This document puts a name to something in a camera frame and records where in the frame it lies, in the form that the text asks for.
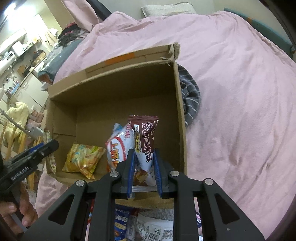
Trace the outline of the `person's left hand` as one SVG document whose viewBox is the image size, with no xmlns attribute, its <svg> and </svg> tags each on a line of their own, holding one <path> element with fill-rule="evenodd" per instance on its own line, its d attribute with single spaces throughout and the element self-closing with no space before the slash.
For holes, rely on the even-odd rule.
<svg viewBox="0 0 296 241">
<path fill-rule="evenodd" d="M 1 200 L 1 216 L 13 233 L 18 235 L 23 230 L 11 216 L 16 211 L 23 215 L 21 223 L 24 227 L 31 226 L 38 219 L 38 215 L 30 203 L 29 194 L 23 183 L 20 184 L 20 203 L 18 206 L 14 202 Z"/>
</svg>

